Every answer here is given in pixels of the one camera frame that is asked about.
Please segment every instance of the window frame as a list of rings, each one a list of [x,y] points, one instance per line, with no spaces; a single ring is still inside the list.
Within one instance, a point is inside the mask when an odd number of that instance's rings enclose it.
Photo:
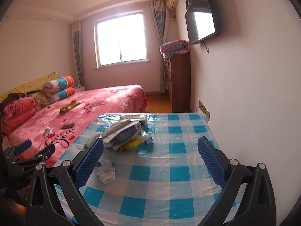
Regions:
[[[120,48],[120,60],[121,60],[121,62],[101,65],[100,64],[99,47],[98,47],[97,25],[100,24],[100,23],[102,23],[102,22],[111,20],[111,19],[118,19],[118,18],[123,17],[123,16],[129,16],[129,15],[135,15],[135,14],[142,14],[142,16],[143,16],[145,46],[146,46],[146,59],[137,59],[137,60],[131,60],[131,61],[122,61],[122,54],[121,54],[121,48]],[[119,13],[119,14],[117,14],[115,16],[108,16],[106,18],[103,18],[103,19],[98,20],[97,22],[95,22],[95,24],[94,24],[94,38],[95,38],[95,51],[96,51],[96,54],[97,54],[97,56],[96,56],[97,68],[99,69],[99,68],[103,68],[103,67],[110,67],[110,66],[115,66],[115,65],[124,65],[124,64],[129,64],[129,63],[150,62],[150,60],[149,60],[149,52],[148,52],[148,39],[147,39],[147,34],[146,34],[146,27],[147,27],[147,25],[146,25],[146,21],[145,21],[145,10],[144,9],[135,10],[135,11],[126,12],[126,13]]]

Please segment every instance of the window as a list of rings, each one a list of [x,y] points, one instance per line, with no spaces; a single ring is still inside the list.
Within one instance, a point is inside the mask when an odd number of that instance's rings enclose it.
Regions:
[[[98,23],[97,50],[100,65],[147,60],[142,13]]]

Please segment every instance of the window sill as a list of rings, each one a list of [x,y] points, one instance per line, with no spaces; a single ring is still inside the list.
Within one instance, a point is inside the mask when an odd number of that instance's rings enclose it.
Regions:
[[[118,66],[118,65],[126,65],[126,64],[132,64],[132,63],[148,63],[150,60],[148,59],[143,59],[143,60],[133,60],[133,61],[126,61],[122,63],[111,63],[111,64],[106,64],[106,65],[100,65],[95,69],[101,69],[101,68],[106,68],[106,67],[111,67],[111,66]]]

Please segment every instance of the pink bedspread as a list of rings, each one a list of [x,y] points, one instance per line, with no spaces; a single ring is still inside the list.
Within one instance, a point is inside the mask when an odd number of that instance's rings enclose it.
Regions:
[[[59,109],[71,100],[81,104],[64,115],[59,114]],[[31,148],[22,153],[23,159],[34,157],[47,144],[53,143],[55,153],[46,162],[51,167],[97,116],[104,113],[142,113],[146,108],[146,99],[141,86],[130,85],[78,92],[49,107],[44,107],[13,131],[9,141],[13,146],[27,139],[32,141]],[[75,124],[73,128],[61,130],[63,125],[71,123]],[[53,137],[45,138],[46,127],[55,133]]]

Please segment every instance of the white wall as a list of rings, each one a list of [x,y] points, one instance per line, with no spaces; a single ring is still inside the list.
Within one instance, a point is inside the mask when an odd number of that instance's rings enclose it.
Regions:
[[[35,20],[0,23],[0,94],[57,72],[78,82],[70,25]]]
[[[94,26],[101,19],[130,11],[144,10],[145,36],[149,62],[109,65],[97,69],[94,41]],[[104,11],[84,19],[82,22],[82,43],[84,82],[86,89],[139,84],[146,92],[160,90],[160,43],[157,36],[151,4],[138,3]]]
[[[266,164],[279,224],[301,194],[301,20],[289,0],[213,0],[221,34],[192,46],[192,110],[201,100],[229,158]],[[177,7],[187,39],[185,0]]]
[[[180,35],[179,35],[179,28],[178,28],[178,23],[177,20],[173,20],[172,15],[173,12],[171,9],[169,9],[168,15],[169,16],[169,20],[166,20],[166,23],[168,23],[168,27],[166,28],[168,30],[167,32],[167,42],[169,41],[173,41],[173,40],[178,40],[180,39]]]

